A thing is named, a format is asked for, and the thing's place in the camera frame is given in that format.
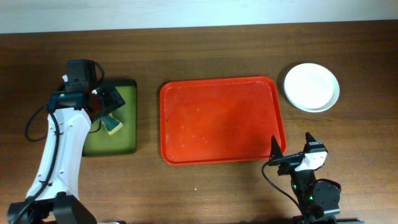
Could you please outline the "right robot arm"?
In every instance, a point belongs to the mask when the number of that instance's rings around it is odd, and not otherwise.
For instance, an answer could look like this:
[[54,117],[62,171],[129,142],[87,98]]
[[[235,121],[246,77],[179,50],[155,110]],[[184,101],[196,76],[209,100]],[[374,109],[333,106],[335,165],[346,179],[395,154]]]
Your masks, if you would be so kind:
[[[261,168],[262,175],[267,182],[293,201],[299,209],[300,215],[293,217],[292,223],[362,223],[358,219],[339,220],[336,218],[340,213],[341,185],[330,179],[315,177],[315,171],[325,165],[328,150],[309,132],[305,133],[305,139],[306,143],[302,151],[285,156],[282,154],[275,136],[271,137],[270,158]],[[277,166],[279,176],[290,176],[290,185],[295,197],[272,183],[265,174],[267,166]]]

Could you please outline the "green and yellow sponge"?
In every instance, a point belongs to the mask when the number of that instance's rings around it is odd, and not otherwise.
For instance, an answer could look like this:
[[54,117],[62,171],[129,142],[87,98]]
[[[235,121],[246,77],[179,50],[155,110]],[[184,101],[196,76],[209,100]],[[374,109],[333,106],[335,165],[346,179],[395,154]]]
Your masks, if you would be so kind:
[[111,113],[101,118],[101,123],[104,125],[106,132],[111,136],[118,132],[123,124],[116,119]]

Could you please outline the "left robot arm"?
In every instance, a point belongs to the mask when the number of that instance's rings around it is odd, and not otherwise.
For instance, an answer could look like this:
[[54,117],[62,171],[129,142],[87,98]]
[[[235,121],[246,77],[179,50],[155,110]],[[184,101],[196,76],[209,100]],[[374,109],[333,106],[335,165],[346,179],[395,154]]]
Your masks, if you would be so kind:
[[48,113],[44,153],[34,182],[23,202],[12,203],[8,223],[96,223],[80,202],[78,176],[86,137],[91,125],[122,107],[117,89],[103,85],[98,62],[69,60],[63,84],[43,105]]

